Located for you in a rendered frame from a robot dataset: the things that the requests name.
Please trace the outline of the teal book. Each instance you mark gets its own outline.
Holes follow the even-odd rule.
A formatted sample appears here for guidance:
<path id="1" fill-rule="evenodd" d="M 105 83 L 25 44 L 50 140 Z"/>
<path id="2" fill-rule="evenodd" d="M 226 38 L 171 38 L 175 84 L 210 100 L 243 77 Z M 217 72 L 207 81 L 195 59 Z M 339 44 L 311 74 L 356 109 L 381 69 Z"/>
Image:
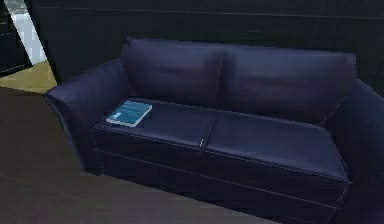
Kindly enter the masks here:
<path id="1" fill-rule="evenodd" d="M 108 115 L 106 121 L 111 124 L 136 127 L 151 110 L 150 104 L 126 101 Z"/>

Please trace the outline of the dark navy leather sofa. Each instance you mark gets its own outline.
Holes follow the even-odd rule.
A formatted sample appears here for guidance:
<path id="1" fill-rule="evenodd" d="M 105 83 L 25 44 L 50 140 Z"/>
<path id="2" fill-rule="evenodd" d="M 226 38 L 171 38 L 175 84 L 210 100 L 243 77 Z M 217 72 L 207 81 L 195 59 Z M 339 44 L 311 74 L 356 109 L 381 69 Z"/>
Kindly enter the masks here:
<path id="1" fill-rule="evenodd" d="M 46 100 L 86 172 L 282 224 L 384 224 L 384 97 L 351 53 L 130 38 Z M 108 123 L 126 101 L 152 110 Z"/>

